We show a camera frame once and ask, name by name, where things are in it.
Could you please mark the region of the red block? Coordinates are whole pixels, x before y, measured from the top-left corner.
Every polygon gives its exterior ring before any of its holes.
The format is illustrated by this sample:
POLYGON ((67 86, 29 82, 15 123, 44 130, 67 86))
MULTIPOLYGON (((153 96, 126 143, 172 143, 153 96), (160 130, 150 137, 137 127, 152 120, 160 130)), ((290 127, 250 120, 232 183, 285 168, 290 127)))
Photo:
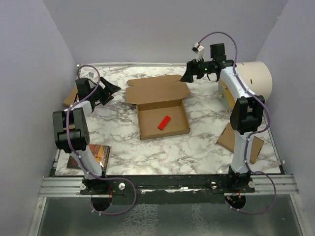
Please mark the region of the red block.
POLYGON ((163 130, 167 126, 167 124, 170 122, 170 120, 171 120, 170 116, 165 116, 163 120, 161 121, 161 123, 158 125, 158 129, 163 130))

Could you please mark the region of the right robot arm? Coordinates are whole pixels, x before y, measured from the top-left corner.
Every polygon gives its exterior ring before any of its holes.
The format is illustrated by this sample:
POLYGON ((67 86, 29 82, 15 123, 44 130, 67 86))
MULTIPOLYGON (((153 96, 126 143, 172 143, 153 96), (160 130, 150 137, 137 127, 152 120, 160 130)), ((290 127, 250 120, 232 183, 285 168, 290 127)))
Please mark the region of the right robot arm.
POLYGON ((262 123, 264 97, 255 93, 246 85, 238 73, 236 63, 227 60, 224 44, 211 45, 211 61, 203 59, 204 47, 195 43, 192 50, 196 58, 187 62, 181 82, 193 83, 209 74, 215 74, 217 80, 225 83, 235 104, 230 116, 230 125, 234 130, 235 144, 233 159, 225 180, 225 187, 231 192, 246 188, 251 180, 249 158, 254 133, 262 123))

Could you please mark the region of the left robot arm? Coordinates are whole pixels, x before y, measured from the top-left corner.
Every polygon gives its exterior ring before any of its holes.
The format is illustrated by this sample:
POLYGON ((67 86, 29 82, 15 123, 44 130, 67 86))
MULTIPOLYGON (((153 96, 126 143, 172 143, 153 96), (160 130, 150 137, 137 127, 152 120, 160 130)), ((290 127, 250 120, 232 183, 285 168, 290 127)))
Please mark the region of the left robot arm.
POLYGON ((92 189, 103 194, 108 190, 109 182, 104 179, 102 166, 95 160, 89 147, 86 115, 90 115, 97 105, 110 102, 114 98, 113 94, 121 88, 103 77, 98 83, 88 78, 77 79, 76 87, 79 100, 67 109, 52 114, 55 144, 75 159, 86 180, 93 180, 92 189))

